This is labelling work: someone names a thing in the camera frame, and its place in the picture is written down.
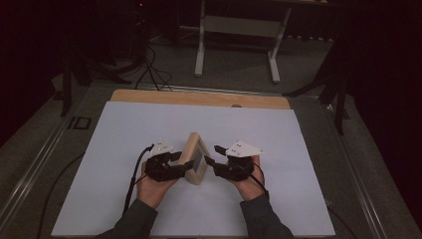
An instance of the wrist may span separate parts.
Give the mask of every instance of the wrist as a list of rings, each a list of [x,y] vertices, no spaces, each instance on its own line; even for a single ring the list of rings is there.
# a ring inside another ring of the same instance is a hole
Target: wrist
[[[242,183],[236,185],[236,187],[244,201],[253,200],[264,194],[264,191],[259,187],[251,187]]]

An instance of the metal rail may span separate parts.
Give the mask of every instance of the metal rail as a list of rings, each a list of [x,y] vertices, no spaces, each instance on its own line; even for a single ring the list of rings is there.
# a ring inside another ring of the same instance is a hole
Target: metal rail
[[[28,193],[31,191],[32,186],[50,159],[50,156],[54,151],[57,143],[59,142],[63,131],[66,129],[66,126],[71,120],[72,114],[77,110],[86,93],[86,88],[79,88],[75,91],[75,101],[67,115],[57,122],[46,142],[43,144],[37,156],[34,158],[31,166],[27,169],[25,174],[21,177],[13,189],[12,194],[0,212],[0,238],[4,237],[16,213],[22,206],[22,203],[25,201]]]
[[[360,176],[359,171],[357,170],[356,164],[354,163],[354,159],[348,149],[347,140],[343,135],[340,135],[334,125],[333,116],[334,110],[331,106],[324,106],[321,105],[325,116],[327,117],[327,121],[329,125],[332,127],[334,133],[336,133],[336,138],[338,143],[343,151],[346,159],[347,170],[351,179],[351,183],[354,187],[356,192],[357,198],[360,202],[360,206],[362,211],[366,217],[367,223],[369,228],[372,232],[374,239],[387,239],[387,234],[385,233],[385,229],[382,226],[381,220],[379,219],[378,213],[376,212],[375,206],[372,202],[372,199],[369,196],[368,191],[363,183],[363,180]]]

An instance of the gray sleeve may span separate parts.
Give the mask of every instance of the gray sleeve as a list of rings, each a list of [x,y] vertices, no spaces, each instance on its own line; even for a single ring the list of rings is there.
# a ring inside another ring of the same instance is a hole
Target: gray sleeve
[[[96,236],[96,238],[146,239],[157,214],[158,212],[155,209],[135,199],[124,215],[115,223],[114,228]]]
[[[250,201],[243,201],[240,206],[251,239],[294,238],[291,230],[280,221],[273,211],[273,207],[265,195]]]

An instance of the table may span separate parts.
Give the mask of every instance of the table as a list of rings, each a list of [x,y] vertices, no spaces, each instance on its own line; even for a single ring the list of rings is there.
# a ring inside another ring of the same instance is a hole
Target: table
[[[268,4],[272,1],[265,1],[262,4]],[[279,51],[280,44],[282,43],[283,36],[288,24],[289,17],[292,12],[292,5],[298,3],[311,3],[311,4],[326,4],[326,0],[285,0],[273,1],[274,3],[282,3],[288,5],[285,10],[284,16],[281,21],[265,21],[253,19],[240,19],[226,16],[210,16],[205,12],[205,0],[201,1],[201,18],[199,22],[199,47],[196,57],[195,76],[202,76],[202,69],[204,64],[204,39],[205,32],[219,32],[230,34],[241,34],[258,37],[275,38],[275,44],[271,51],[268,52],[268,60],[273,82],[278,84],[280,80],[279,69],[277,67],[276,56]]]
[[[280,97],[117,90],[105,106],[52,235],[92,236],[111,228],[121,215],[130,171],[143,146],[165,135],[179,150],[188,136],[184,127],[199,131],[208,148],[233,143],[234,135],[261,146],[266,150],[262,166],[267,187],[281,220],[296,236],[334,235],[299,124],[289,108]],[[139,126],[141,121],[147,127]],[[259,127],[243,130],[251,124]],[[222,159],[210,151],[213,158]],[[241,200],[233,185],[215,177],[211,169],[200,186],[181,179],[158,208],[151,236],[244,237]]]

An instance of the wooden block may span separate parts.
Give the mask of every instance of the wooden block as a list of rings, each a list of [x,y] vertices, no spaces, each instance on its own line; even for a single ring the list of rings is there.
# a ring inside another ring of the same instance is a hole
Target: wooden block
[[[199,133],[191,132],[177,163],[184,164],[190,160],[195,161],[193,168],[187,170],[185,174],[186,179],[192,184],[201,184],[202,178],[204,177],[205,169],[207,168],[204,155],[209,156],[210,153],[199,136]]]

